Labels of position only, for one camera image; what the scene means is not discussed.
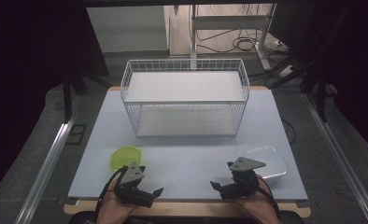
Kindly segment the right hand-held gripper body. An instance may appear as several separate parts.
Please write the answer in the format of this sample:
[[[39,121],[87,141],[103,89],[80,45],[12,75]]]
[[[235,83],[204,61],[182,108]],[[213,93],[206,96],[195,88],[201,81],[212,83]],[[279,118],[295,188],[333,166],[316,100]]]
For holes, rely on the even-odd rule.
[[[265,163],[261,161],[254,161],[245,157],[239,157],[233,163],[233,166],[229,169],[232,172],[234,182],[221,186],[219,191],[223,200],[247,197],[253,194],[260,185],[254,170],[265,166]]]

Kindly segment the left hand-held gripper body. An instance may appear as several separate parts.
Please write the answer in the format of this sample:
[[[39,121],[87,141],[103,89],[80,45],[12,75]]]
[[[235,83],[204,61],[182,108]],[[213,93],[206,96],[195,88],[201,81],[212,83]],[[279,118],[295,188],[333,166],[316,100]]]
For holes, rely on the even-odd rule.
[[[121,203],[143,207],[152,206],[153,195],[138,188],[143,178],[144,174],[141,173],[139,166],[135,162],[122,167],[114,187],[114,193]]]

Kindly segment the green round plate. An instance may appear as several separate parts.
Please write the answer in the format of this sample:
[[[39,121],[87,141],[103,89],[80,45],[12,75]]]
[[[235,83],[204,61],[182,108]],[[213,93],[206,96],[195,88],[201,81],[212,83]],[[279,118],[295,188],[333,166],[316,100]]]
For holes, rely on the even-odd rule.
[[[137,165],[142,162],[142,150],[133,146],[120,147],[111,154],[109,167],[113,171],[118,171],[122,166],[133,162]]]

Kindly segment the white square dish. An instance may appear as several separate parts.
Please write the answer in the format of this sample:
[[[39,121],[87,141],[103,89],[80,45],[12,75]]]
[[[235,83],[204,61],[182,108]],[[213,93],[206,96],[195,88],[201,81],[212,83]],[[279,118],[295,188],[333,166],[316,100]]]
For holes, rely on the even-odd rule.
[[[276,182],[288,171],[283,157],[274,147],[244,149],[240,152],[240,156],[265,163],[264,167],[256,168],[255,172],[267,183]]]

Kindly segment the white wire shelf rack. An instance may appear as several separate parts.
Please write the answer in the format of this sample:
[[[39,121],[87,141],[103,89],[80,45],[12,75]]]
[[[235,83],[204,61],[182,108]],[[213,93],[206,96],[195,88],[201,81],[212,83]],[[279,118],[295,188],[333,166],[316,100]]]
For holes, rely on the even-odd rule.
[[[241,59],[130,60],[120,96],[137,136],[235,136],[249,80]]]

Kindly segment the person's right hand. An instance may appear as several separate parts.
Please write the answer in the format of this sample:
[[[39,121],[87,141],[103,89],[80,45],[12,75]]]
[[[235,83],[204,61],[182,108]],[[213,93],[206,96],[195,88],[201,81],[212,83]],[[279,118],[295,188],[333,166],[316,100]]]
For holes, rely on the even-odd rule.
[[[260,175],[258,175],[258,181],[262,191],[256,191],[247,198],[239,198],[236,201],[259,224],[282,224],[271,203],[271,190]]]

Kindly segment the person's left hand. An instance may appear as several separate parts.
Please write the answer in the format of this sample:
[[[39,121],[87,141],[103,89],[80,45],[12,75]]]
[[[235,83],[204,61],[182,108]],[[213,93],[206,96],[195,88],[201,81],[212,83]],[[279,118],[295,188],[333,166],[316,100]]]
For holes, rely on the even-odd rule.
[[[98,212],[96,224],[123,224],[137,208],[136,205],[120,202],[113,191],[116,182],[117,180],[113,179],[108,186]]]

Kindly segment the black floor grid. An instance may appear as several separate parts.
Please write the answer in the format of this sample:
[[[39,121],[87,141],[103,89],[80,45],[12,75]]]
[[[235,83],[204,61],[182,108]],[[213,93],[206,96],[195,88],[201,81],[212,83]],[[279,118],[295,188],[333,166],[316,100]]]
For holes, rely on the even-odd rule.
[[[80,145],[84,134],[86,132],[87,125],[86,124],[76,124],[72,127],[67,140],[66,144],[69,146],[77,146]]]

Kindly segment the black metal stand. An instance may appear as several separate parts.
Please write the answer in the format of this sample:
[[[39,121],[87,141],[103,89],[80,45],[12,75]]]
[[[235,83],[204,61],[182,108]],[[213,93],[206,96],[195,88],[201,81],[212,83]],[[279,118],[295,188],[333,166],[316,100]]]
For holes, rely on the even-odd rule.
[[[73,116],[71,90],[74,90],[77,94],[85,94],[87,87],[81,76],[65,72],[63,78],[64,124],[66,124]]]
[[[326,98],[326,78],[325,73],[320,70],[318,73],[318,96],[317,96],[317,112],[323,122],[325,117],[325,98]]]

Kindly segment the white power strip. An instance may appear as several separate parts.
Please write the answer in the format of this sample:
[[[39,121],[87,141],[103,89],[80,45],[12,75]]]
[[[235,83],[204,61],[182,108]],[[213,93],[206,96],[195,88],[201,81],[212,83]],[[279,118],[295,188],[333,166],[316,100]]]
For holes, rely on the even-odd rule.
[[[285,76],[289,75],[291,72],[293,72],[295,69],[296,69],[296,67],[294,65],[288,65],[286,68],[284,68],[279,73],[279,76],[280,77],[285,77]]]

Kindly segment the aluminium rail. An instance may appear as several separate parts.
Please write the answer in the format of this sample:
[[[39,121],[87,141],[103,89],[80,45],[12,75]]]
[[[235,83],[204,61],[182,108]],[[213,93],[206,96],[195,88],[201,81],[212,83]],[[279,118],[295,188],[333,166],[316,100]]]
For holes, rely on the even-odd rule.
[[[77,118],[77,114],[74,113],[68,119],[68,121],[65,121],[61,125],[50,147],[50,151],[47,154],[46,159],[44,160],[36,176],[34,184],[31,187],[14,224],[30,224],[31,223],[31,220],[35,214],[35,210],[37,209],[41,201],[42,195],[50,181],[52,172],[56,166],[56,163],[64,148],[65,141],[71,132],[71,129],[75,123],[76,118]]]
[[[368,190],[361,183],[361,180],[356,175],[354,169],[349,163],[343,149],[339,145],[337,139],[333,135],[333,132],[327,121],[324,121],[317,111],[317,103],[313,99],[310,93],[302,93],[302,98],[306,103],[313,120],[316,122],[318,129],[323,136],[329,150],[333,154],[333,157],[343,174],[346,182],[348,183],[361,211],[365,215],[368,221]]]

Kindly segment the white desk frame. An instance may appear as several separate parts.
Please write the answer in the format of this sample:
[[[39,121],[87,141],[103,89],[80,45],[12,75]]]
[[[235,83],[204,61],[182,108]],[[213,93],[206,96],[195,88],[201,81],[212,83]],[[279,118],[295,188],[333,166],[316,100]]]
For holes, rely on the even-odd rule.
[[[264,42],[273,18],[275,4],[271,4],[265,15],[239,15],[239,16],[197,16],[196,5],[191,5],[191,58],[197,57],[196,31],[198,30],[232,30],[253,29],[261,30],[261,37],[254,43],[254,48],[259,56],[264,71],[271,71],[264,52]]]

